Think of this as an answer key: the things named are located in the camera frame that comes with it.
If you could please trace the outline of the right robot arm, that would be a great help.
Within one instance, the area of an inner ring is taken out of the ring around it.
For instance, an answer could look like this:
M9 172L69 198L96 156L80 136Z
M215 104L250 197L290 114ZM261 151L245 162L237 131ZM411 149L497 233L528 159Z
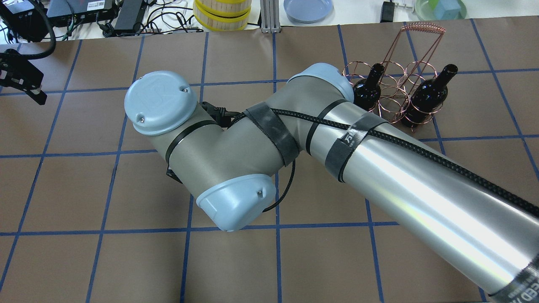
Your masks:
M349 81L332 65L295 75L229 127L170 71L136 80L124 108L223 231L260 216L275 198L272 176L305 151L493 302L538 301L538 207L354 105Z

